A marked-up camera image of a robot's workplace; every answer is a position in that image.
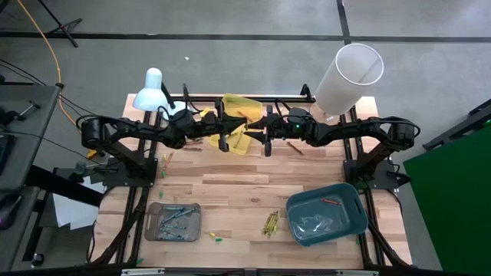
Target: wooden table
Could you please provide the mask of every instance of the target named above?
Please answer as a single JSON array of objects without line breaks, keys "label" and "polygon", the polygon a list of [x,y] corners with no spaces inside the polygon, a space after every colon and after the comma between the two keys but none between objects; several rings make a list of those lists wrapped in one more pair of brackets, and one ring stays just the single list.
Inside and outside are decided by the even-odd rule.
[{"label": "wooden table", "polygon": [[[128,95],[123,117],[143,120],[144,112],[132,107],[134,97],[135,94]],[[213,106],[212,103],[197,105],[198,108]],[[306,103],[290,105],[310,107]],[[361,98],[356,106],[361,119],[377,116],[373,97]],[[362,140],[365,151],[378,144],[370,137]],[[137,148],[137,139],[123,142],[131,149]],[[223,153],[206,141],[187,146],[201,151],[174,150],[159,144],[159,160],[163,154],[174,154],[167,167],[166,178],[160,176],[160,171],[157,173],[148,205],[152,202],[199,203],[203,210],[202,233],[199,240],[190,243],[154,242],[142,237],[139,258],[143,261],[140,265],[168,268],[362,268],[356,235],[306,248],[295,243],[285,218],[285,203],[289,196],[344,181],[342,140],[318,148],[290,140],[304,153],[303,156],[286,142],[273,140],[271,157],[264,156],[263,145],[255,140],[245,156]],[[162,199],[159,199],[160,191],[163,192]],[[95,225],[93,259],[101,255],[120,230],[127,193],[128,188],[113,189],[102,202]],[[374,203],[381,232],[402,259],[411,263],[396,200],[387,191],[374,190]],[[280,211],[278,231],[267,238],[262,235],[262,227],[269,213],[276,210]],[[209,232],[214,232],[223,241],[215,242]],[[369,231],[367,239],[374,259],[374,243]],[[133,232],[129,235],[125,260],[130,254],[132,241]]]}]

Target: blue plastic tray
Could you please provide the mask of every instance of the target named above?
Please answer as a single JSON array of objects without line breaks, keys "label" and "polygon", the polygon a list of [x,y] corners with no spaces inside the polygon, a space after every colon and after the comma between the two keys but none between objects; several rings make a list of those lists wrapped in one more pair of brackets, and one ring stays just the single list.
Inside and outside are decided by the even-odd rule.
[{"label": "blue plastic tray", "polygon": [[303,246],[360,234],[368,225],[357,190],[346,183],[292,195],[286,215],[293,238]]}]

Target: white paper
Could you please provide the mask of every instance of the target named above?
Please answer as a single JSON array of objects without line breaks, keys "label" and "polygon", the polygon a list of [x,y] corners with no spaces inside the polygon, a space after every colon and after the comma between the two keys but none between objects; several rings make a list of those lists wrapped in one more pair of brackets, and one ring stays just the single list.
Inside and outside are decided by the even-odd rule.
[{"label": "white paper", "polygon": [[[84,177],[82,184],[97,192],[104,192],[102,182],[91,184],[90,176]],[[53,195],[54,209],[58,227],[70,223],[70,230],[92,225],[97,218],[99,208],[86,203],[74,201],[61,195]]]}]

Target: gray floor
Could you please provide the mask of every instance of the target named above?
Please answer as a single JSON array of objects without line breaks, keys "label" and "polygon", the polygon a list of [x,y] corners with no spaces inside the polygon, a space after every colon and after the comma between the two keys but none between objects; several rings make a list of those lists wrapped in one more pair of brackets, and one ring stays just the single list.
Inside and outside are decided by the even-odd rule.
[{"label": "gray floor", "polygon": [[[168,34],[340,35],[335,0],[45,0],[62,21],[82,17],[77,31]],[[37,2],[25,3],[44,30],[54,27]],[[345,0],[352,35],[489,36],[486,0]],[[0,14],[0,31],[33,31],[15,2]],[[0,57],[49,84],[56,74],[41,39],[2,38]],[[158,67],[171,92],[183,82],[191,92],[297,94],[314,90],[342,46],[325,41],[98,41],[51,40],[61,65],[64,95],[95,113],[120,116],[126,95],[137,92],[144,72]],[[379,51],[384,76],[370,92],[381,116],[419,124],[414,148],[394,154],[396,163],[423,152],[421,144],[440,134],[491,97],[491,44],[368,43]],[[10,81],[21,81],[0,68]],[[76,129],[56,109],[46,137],[79,153]],[[43,142],[35,162],[46,169],[73,166],[81,158]],[[401,189],[404,224],[414,264],[440,269],[410,186]],[[81,242],[68,244],[76,238]],[[90,231],[62,230],[55,246],[40,250],[46,266],[84,261]],[[25,268],[26,264],[17,264]]]}]

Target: orange cable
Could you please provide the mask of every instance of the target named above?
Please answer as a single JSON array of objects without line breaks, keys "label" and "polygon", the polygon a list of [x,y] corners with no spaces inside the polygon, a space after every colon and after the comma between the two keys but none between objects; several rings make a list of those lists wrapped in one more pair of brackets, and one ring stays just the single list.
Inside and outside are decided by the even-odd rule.
[{"label": "orange cable", "polygon": [[[32,21],[32,24],[34,24],[34,26],[38,29],[39,31],[39,34],[41,34],[41,36],[43,37],[44,39],[44,42],[46,42],[46,45],[48,46],[49,48],[49,51],[51,52],[51,55],[53,56],[53,59],[54,59],[54,62],[56,63],[56,70],[58,72],[58,83],[61,84],[61,70],[60,70],[60,64],[58,63],[58,59],[56,58],[56,54],[54,54],[54,51],[53,51],[53,48],[51,47],[51,44],[49,44],[49,41],[48,39],[44,36],[44,33],[41,31],[41,29],[39,28],[38,24],[36,23],[36,20],[33,19],[33,17],[31,16],[31,14],[29,13],[29,11],[25,8],[25,6],[22,4],[21,0],[17,0],[17,3],[21,6],[21,8],[24,10],[25,14],[31,19]],[[70,115],[67,113],[67,111],[65,111],[65,109],[63,108],[63,104],[61,103],[61,91],[60,91],[60,95],[58,97],[58,104],[60,105],[60,109],[61,111],[64,113],[64,115],[75,125],[77,126],[77,124],[75,123],[75,121],[70,117]]]}]

